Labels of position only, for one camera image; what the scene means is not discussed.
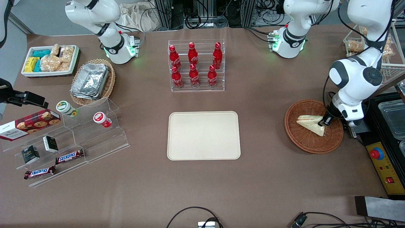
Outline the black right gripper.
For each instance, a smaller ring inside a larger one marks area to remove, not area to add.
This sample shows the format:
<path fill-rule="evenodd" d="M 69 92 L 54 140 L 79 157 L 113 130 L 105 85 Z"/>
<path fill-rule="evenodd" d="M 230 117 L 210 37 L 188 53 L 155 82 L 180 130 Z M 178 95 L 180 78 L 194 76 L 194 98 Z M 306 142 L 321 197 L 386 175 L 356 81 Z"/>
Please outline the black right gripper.
<path fill-rule="evenodd" d="M 0 103 L 7 103 L 9 98 L 13 97 L 13 104 L 17 106 L 33 105 L 47 109 L 49 103 L 45 101 L 45 97 L 32 92 L 14 92 L 10 82 L 0 78 Z"/>

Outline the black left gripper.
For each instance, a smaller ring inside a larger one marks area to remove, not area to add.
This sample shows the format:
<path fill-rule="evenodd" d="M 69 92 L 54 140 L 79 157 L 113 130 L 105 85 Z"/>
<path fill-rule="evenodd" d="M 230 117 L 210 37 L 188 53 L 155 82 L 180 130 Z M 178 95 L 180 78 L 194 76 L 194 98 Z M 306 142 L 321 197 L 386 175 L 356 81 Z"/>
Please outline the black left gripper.
<path fill-rule="evenodd" d="M 327 107 L 326 107 L 326 113 L 325 113 L 325 122 L 323 119 L 321 119 L 318 122 L 318 125 L 321 127 L 325 127 L 325 126 L 329 126 L 331 121 L 335 118 L 337 119 L 341 119 L 342 118 L 342 114 L 340 113 L 339 109 L 335 107 L 335 105 L 333 103 L 330 103 Z"/>

